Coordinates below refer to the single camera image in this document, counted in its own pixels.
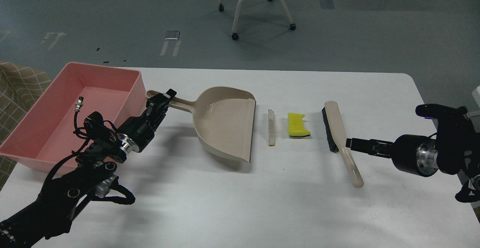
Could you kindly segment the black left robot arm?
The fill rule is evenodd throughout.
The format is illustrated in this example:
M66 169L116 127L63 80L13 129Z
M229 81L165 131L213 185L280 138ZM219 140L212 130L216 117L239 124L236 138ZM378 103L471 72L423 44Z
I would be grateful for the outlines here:
M128 118L115 127L95 111L77 125L83 105L79 97L74 110L74 134L84 139L76 151L60 160L49 171L36 200L1 222L2 248L30 248L42 238L69 233L74 219L91 201L129 205L135 197L118 182L115 171L132 151L142 152L176 96L173 89L147 99L138 117Z

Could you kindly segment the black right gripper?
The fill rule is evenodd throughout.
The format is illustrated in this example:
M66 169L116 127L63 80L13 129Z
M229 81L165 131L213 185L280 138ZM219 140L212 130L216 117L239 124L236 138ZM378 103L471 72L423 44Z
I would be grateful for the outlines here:
M366 151L371 156L391 159L398 170L417 176L430 177L439 170L436 140L427 136L405 134L395 142L347 138L346 147L353 151Z

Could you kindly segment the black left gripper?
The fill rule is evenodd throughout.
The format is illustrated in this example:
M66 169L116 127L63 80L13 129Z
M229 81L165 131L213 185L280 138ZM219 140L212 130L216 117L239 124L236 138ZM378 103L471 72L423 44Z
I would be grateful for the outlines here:
M177 92L168 89L166 93L158 93L149 98L146 110L137 117L128 118L119 128L118 133L126 135L133 141L135 152L142 152L153 140L155 132L168 111L171 100Z

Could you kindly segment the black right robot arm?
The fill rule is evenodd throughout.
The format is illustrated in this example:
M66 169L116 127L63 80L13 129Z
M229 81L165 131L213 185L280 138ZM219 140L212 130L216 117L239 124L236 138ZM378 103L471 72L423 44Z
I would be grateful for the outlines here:
M419 117L437 121L430 136L404 134L394 142L378 139L347 138L352 151L388 158L396 169L430 177L441 171L449 175L463 172L467 181L455 195L461 203L479 201L479 133L475 131L467 108L451 108L427 103L415 108Z

